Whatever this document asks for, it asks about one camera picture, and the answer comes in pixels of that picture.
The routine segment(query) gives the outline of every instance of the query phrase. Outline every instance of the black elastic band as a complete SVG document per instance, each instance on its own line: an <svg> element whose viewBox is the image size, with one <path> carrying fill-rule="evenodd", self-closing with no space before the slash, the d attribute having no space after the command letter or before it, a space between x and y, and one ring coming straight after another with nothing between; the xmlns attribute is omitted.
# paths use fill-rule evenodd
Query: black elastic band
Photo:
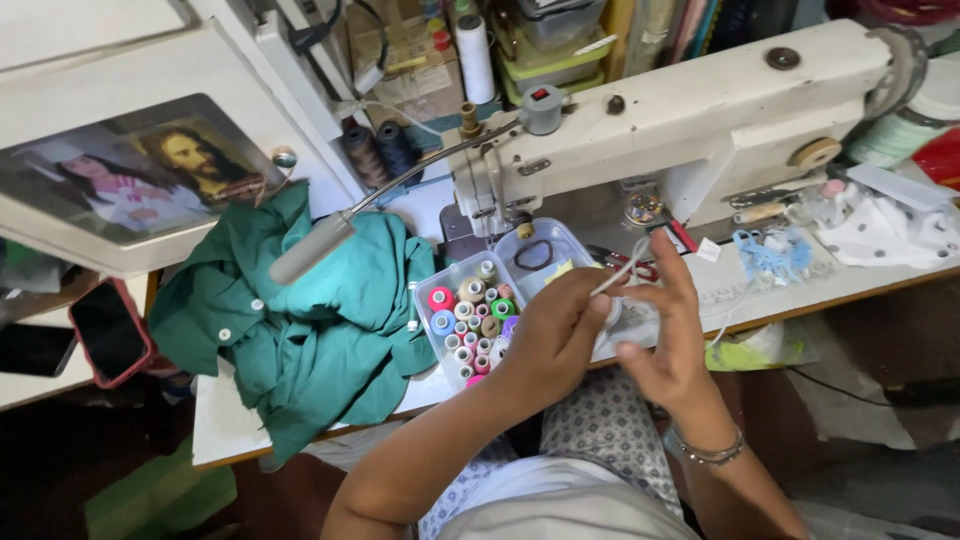
<svg viewBox="0 0 960 540"><path fill-rule="evenodd" d="M522 262L520 262L520 256L522 256L523 254L527 253L528 251L534 249L535 247L541 244L546 244L546 247L547 247L545 263L539 264L537 266L527 266L526 264L523 264ZM528 272L536 272L538 270L542 270L547 266L549 266L551 262L553 262L553 244L550 243L550 240L537 240L536 242L531 242L523 246L522 248L516 250L516 255L514 255L514 264L516 265L516 267L519 268L520 270L526 270Z"/></svg>

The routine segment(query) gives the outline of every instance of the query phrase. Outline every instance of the photo of girl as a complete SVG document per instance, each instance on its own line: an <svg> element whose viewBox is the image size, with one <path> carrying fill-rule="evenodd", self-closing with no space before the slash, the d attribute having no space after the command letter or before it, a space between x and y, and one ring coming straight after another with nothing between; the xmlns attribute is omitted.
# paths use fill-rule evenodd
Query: photo of girl
<svg viewBox="0 0 960 540"><path fill-rule="evenodd" d="M204 221L209 210L192 190L104 158L64 142L50 141L29 149L54 164L55 171L31 166L45 176L71 185L105 221L135 232L154 232Z"/></svg>

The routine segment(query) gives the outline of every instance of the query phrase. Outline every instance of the green fabric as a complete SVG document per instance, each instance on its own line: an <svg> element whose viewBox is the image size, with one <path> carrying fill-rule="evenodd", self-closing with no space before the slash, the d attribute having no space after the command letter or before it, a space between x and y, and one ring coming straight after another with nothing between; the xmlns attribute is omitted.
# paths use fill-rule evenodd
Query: green fabric
<svg viewBox="0 0 960 540"><path fill-rule="evenodd" d="M305 184L260 209L231 205L156 295L148 320L181 369L215 376L236 366L240 398L256 407L279 461L334 422L382 422L407 380L437 360L408 332L408 281L435 272L433 251L399 217L361 212L356 234L289 286L270 265L312 230ZM254 300L266 307L252 308ZM223 330L228 339L220 339Z"/></svg>
<svg viewBox="0 0 960 540"><path fill-rule="evenodd" d="M198 471L188 437L169 457L152 459L84 505L90 540L177 538L236 499L229 467Z"/></svg>

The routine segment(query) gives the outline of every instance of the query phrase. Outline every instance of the scissors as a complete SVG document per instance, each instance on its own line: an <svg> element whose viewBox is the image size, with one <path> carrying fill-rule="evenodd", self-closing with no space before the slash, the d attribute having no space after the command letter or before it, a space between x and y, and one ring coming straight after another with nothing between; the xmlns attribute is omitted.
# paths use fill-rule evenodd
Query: scissors
<svg viewBox="0 0 960 540"><path fill-rule="evenodd" d="M601 248L593 244L587 245L587 251L590 253L590 256L593 257L593 260L617 270L623 268L624 264L630 262L629 257L622 256L607 248ZM656 283L657 280L660 279L660 274L657 273L657 269L646 262L638 262L636 264L636 270L636 276L647 282Z"/></svg>

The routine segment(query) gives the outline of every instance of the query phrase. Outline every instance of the person's left hand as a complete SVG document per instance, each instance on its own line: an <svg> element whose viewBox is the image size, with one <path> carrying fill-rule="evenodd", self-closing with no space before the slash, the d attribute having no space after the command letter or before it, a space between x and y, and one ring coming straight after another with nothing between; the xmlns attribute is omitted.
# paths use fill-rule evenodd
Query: person's left hand
<svg viewBox="0 0 960 540"><path fill-rule="evenodd" d="M611 296L590 298L590 292L612 274L575 268L541 290L520 314L507 354L483 382L503 384L532 413L573 391L612 309ZM608 292L618 296L619 290L620 285L613 285Z"/></svg>

